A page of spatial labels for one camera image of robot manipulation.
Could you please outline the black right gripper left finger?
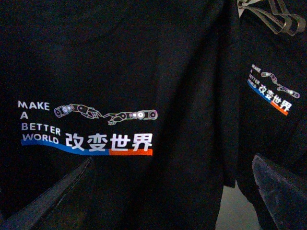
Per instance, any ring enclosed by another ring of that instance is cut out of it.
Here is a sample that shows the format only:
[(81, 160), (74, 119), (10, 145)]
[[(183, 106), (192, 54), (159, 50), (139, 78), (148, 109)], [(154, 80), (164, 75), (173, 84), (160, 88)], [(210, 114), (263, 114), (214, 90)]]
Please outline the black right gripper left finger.
[(80, 230), (91, 204), (95, 164), (89, 157), (36, 200), (4, 221), (2, 230)]

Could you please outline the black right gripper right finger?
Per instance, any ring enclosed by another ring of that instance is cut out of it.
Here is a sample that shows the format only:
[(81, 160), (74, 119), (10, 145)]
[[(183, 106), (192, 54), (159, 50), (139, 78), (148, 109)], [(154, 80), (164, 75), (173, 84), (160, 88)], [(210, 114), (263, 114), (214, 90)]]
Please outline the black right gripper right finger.
[(252, 161), (255, 182), (279, 230), (307, 228), (307, 181), (261, 155)]

